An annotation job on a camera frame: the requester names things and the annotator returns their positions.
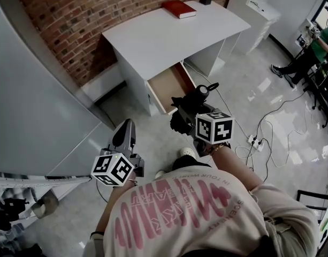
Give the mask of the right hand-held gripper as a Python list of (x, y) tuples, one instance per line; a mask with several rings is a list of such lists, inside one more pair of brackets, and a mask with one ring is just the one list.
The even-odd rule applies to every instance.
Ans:
[(218, 145), (233, 137), (235, 118), (207, 103), (203, 103), (202, 114), (196, 117), (182, 107), (176, 113), (176, 131), (194, 138), (199, 157), (208, 155), (207, 144)]

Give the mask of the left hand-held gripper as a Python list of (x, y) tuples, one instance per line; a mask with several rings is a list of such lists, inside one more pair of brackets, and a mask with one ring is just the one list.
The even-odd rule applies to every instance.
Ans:
[(113, 133), (111, 144), (95, 157), (90, 175), (106, 186), (124, 186), (134, 173), (144, 176), (144, 160), (133, 152), (136, 143), (135, 123), (124, 120)]

